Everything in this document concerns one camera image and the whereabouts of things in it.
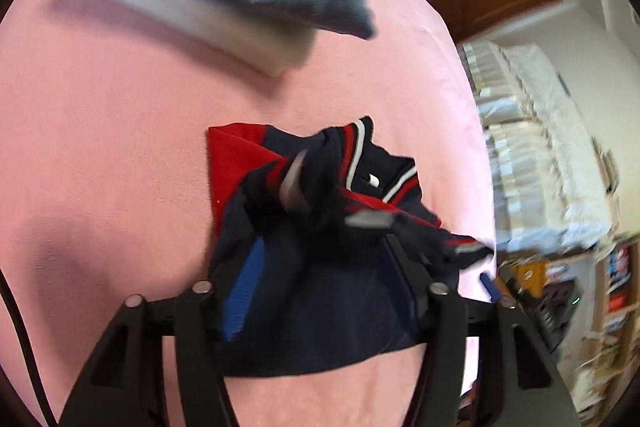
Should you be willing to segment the wooden bookshelf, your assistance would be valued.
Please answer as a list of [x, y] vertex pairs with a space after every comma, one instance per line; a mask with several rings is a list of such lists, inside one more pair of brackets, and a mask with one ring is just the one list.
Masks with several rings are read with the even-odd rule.
[[565, 255], [501, 254], [498, 265], [570, 312], [556, 365], [582, 425], [600, 425], [639, 367], [639, 235]]

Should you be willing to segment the navy red varsity jacket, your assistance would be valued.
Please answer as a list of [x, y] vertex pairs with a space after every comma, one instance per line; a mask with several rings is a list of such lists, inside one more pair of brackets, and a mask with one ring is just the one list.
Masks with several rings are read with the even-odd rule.
[[225, 374], [326, 372], [415, 346], [428, 286], [456, 287], [491, 255], [442, 226], [416, 162], [372, 134], [369, 117], [308, 136], [208, 130]]

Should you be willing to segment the lace covered furniture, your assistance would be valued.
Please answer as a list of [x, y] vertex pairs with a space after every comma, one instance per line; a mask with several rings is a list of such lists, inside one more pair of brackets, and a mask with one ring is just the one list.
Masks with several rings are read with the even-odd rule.
[[499, 251], [561, 254], [608, 236], [596, 144], [544, 51], [482, 40], [458, 53], [484, 129]]

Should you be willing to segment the pink bed blanket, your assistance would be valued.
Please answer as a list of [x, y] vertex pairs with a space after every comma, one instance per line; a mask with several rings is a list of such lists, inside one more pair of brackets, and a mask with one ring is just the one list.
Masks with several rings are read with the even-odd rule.
[[213, 247], [205, 135], [308, 135], [360, 117], [416, 161], [424, 205], [495, 239], [485, 140], [425, 0], [368, 0], [369, 41], [320, 32], [271, 79], [110, 0], [14, 0], [1, 24], [1, 268], [52, 410], [122, 300], [175, 296]]

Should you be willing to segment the folded white garment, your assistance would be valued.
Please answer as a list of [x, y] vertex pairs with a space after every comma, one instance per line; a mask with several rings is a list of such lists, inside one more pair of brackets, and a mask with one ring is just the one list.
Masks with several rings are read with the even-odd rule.
[[113, 0], [277, 78], [305, 65], [318, 30], [215, 0]]

